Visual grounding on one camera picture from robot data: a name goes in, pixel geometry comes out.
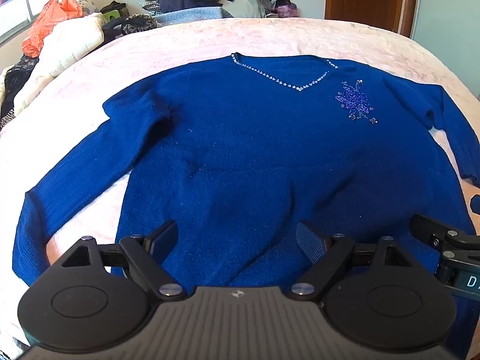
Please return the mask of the blue v-neck sweater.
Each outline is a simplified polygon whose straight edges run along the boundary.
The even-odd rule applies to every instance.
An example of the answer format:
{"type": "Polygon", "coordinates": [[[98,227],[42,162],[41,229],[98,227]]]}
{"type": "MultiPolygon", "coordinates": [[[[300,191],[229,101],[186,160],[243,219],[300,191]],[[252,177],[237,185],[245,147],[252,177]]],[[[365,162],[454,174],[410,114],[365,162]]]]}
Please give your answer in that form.
{"type": "Polygon", "coordinates": [[[434,273],[424,215],[476,235],[461,180],[479,140],[438,85],[362,63],[232,54],[146,77],[24,198],[13,271],[26,359],[464,359],[479,301],[434,273]],[[178,241],[186,291],[151,300],[99,245],[178,241]],[[312,264],[296,228],[377,246],[320,301],[287,297],[312,264]]]}

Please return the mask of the pink bedspread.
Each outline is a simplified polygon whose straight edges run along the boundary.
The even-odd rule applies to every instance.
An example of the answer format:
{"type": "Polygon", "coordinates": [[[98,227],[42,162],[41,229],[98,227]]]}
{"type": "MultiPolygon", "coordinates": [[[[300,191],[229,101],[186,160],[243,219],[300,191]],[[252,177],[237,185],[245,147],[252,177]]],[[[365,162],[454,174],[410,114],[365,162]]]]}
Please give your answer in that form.
{"type": "Polygon", "coordinates": [[[479,100],[415,41],[364,24],[325,19],[213,19],[175,24],[112,41],[50,82],[1,131],[1,350],[20,355],[17,306],[26,284],[12,249],[24,194],[105,119],[103,102],[143,77],[238,52],[258,57],[349,59],[422,83],[439,84],[473,128],[479,100]]]}

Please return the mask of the white quilted duvet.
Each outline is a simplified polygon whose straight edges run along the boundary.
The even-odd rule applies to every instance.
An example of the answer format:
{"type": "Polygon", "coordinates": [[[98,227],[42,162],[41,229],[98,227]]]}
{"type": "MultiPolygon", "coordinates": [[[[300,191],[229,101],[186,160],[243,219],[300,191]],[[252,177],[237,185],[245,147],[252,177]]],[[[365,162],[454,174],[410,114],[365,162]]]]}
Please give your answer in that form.
{"type": "MultiPolygon", "coordinates": [[[[103,24],[103,15],[93,13],[66,20],[54,27],[44,40],[38,56],[39,61],[30,78],[15,96],[15,117],[28,107],[52,80],[103,43],[103,24]]],[[[1,79],[12,66],[1,72],[1,79]]]]}

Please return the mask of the orange plastic bag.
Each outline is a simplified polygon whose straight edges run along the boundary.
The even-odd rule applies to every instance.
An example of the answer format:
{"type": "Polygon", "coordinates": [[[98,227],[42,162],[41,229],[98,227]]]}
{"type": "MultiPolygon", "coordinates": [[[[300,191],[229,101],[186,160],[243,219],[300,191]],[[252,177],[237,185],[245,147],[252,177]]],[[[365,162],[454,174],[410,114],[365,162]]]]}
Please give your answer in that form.
{"type": "Polygon", "coordinates": [[[49,0],[21,44],[23,54],[30,58],[38,57],[45,38],[52,33],[55,25],[66,20],[81,18],[83,15],[83,9],[77,0],[49,0]]]}

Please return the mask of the light blue knit blanket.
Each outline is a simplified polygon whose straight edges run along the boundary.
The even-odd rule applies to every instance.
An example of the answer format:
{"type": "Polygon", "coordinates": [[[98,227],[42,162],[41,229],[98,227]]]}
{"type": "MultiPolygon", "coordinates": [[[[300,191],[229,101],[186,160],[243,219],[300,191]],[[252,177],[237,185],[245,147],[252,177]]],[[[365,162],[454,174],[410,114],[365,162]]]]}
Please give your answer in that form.
{"type": "Polygon", "coordinates": [[[203,20],[229,19],[232,16],[222,7],[195,7],[159,14],[153,16],[153,18],[157,21],[159,27],[164,27],[203,20]]]}

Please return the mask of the black patterned garment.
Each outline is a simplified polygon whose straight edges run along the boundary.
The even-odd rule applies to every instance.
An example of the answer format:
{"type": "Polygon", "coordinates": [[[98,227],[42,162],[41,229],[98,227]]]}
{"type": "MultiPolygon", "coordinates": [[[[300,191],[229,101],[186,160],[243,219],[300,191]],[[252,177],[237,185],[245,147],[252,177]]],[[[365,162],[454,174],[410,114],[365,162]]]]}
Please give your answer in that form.
{"type": "Polygon", "coordinates": [[[15,96],[30,78],[38,61],[38,57],[23,55],[18,63],[6,70],[4,78],[1,79],[1,128],[15,118],[15,96]]]}

